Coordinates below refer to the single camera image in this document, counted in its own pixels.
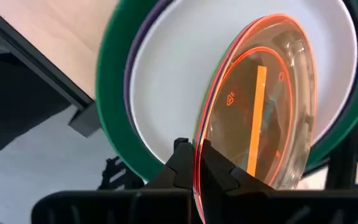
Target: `wooden surface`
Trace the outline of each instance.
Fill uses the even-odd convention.
[[[96,60],[118,0],[0,0],[0,16],[94,98]]]

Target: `transparent plastic lid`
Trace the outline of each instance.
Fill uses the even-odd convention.
[[[269,186],[294,188],[311,147],[315,85],[312,49],[296,21],[274,14],[247,26],[227,50],[201,110],[196,194],[204,139]]]

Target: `orange rectangle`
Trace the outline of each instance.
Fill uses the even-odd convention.
[[[262,126],[262,115],[264,110],[266,76],[267,67],[258,66],[255,88],[254,114],[252,117],[251,139],[247,163],[247,173],[254,177],[258,159],[260,127]]]

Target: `white plate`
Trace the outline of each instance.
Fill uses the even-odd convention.
[[[356,32],[342,0],[176,0],[147,33],[131,77],[135,126],[161,162],[172,155],[173,140],[193,138],[205,91],[232,40],[253,20],[274,13],[295,18],[313,48],[314,142],[331,127],[349,96],[357,63]]]

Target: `black frame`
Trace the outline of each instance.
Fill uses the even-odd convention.
[[[101,127],[93,99],[73,83],[59,68],[1,16],[0,43],[23,64],[33,70],[40,78],[78,108],[78,112],[69,122],[72,128],[88,137]]]

